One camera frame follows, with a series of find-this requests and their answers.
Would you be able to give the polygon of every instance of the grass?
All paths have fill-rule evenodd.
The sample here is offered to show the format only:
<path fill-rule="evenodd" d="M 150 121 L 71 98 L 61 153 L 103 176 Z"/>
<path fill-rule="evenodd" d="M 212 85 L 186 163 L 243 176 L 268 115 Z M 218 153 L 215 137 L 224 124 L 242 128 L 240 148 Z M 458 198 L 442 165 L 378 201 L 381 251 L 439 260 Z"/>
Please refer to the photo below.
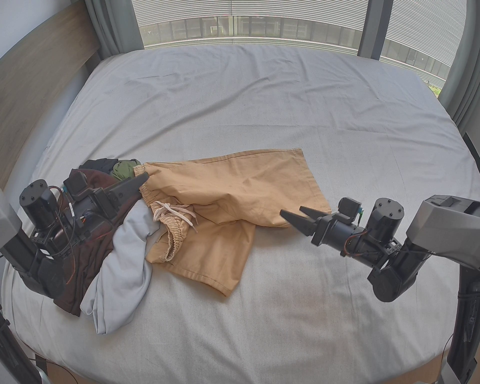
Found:
<path fill-rule="evenodd" d="M 429 85 L 428 87 L 432 90 L 432 92 L 433 92 L 433 93 L 435 94 L 435 96 L 437 96 L 437 97 L 438 97 L 438 95 L 440 94 L 440 91 L 442 90 L 441 88 L 436 87 L 436 86 L 434 86 L 434 85 Z"/>

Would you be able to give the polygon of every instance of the brown garment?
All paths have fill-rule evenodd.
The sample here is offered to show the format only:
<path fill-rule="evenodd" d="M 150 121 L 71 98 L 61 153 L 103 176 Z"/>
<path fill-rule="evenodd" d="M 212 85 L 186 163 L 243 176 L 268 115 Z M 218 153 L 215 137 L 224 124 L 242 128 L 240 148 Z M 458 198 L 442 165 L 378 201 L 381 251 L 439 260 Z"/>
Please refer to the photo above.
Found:
<path fill-rule="evenodd" d="M 163 209 L 158 221 L 167 233 L 146 259 L 178 275 L 206 283 L 225 296 L 238 284 L 252 248 L 255 226 L 288 227 L 281 209 L 297 212 L 306 205 L 331 212 L 301 149 L 240 152 L 184 163 L 145 163 L 140 188 L 155 215 L 161 203 L 198 225 Z"/>
<path fill-rule="evenodd" d="M 85 174 L 89 188 L 106 188 L 118 182 L 114 177 L 94 169 L 72 169 L 70 176 L 79 171 Z M 113 234 L 123 223 L 124 218 L 139 199 L 140 194 L 137 194 L 120 208 L 117 217 L 112 220 L 114 228 L 107 235 L 89 243 L 77 245 L 73 248 L 75 273 L 70 283 L 65 287 L 63 295 L 53 301 L 64 311 L 75 316 L 80 316 L 80 303 L 82 302 L 90 283 L 100 271 L 103 260 L 113 250 Z M 61 208 L 64 209 L 66 207 L 67 202 L 64 201 Z M 105 232 L 107 232 L 109 228 L 109 224 L 106 223 Z M 65 260 L 64 268 L 67 280 L 72 275 L 72 266 L 72 258 L 68 257 Z"/>

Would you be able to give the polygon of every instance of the white bed sheet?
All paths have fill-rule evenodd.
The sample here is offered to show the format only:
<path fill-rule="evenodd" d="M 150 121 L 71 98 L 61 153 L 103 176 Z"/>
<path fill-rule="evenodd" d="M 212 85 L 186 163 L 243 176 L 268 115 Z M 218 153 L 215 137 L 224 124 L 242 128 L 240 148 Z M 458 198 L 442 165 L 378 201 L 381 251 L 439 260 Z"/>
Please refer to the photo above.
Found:
<path fill-rule="evenodd" d="M 423 199 L 480 199 L 473 158 L 414 72 L 262 45 L 102 62 L 32 179 L 60 184 L 89 158 L 168 162 L 294 147 L 333 209 L 343 196 L 361 201 L 366 217 L 378 197 L 403 204 L 400 241 Z M 376 299 L 369 271 L 294 229 L 258 228 L 230 298 L 154 265 L 134 320 L 111 335 L 29 291 L 11 267 L 1 296 L 22 341 L 103 383 L 375 383 L 441 353 L 454 327 L 458 266 L 430 258 L 393 303 Z"/>

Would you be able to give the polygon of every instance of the wooden floor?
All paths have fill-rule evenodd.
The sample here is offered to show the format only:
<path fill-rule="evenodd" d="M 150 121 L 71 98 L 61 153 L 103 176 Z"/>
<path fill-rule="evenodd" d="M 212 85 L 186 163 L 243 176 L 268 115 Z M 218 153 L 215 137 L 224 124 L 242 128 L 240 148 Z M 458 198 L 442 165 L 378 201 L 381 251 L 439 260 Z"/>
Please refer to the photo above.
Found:
<path fill-rule="evenodd" d="M 440 372 L 440 357 L 437 356 L 427 364 L 414 369 L 410 372 L 407 372 L 395 379 L 386 381 L 384 384 L 414 384 L 418 381 L 424 383 L 433 383 Z M 477 361 L 480 358 L 480 349 L 477 352 Z M 52 381 L 53 384 L 75 384 L 75 380 L 70 376 L 70 374 L 63 368 L 58 367 L 56 365 L 48 364 L 48 377 Z M 101 384 L 97 382 L 93 382 L 83 377 L 78 376 L 75 373 L 72 373 L 75 378 L 77 379 L 78 384 Z M 480 367 L 478 367 L 472 379 L 469 381 L 468 384 L 480 384 Z"/>

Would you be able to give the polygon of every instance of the curtain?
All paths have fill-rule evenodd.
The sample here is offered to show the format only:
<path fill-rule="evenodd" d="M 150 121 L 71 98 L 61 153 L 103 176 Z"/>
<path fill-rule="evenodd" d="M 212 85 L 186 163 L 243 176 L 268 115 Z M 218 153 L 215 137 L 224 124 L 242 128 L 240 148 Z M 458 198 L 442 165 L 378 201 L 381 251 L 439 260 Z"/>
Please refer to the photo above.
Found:
<path fill-rule="evenodd" d="M 455 60 L 438 96 L 458 130 L 480 130 L 480 0 L 467 0 L 467 19 Z"/>
<path fill-rule="evenodd" d="M 85 0 L 100 49 L 100 58 L 144 49 L 132 0 Z"/>

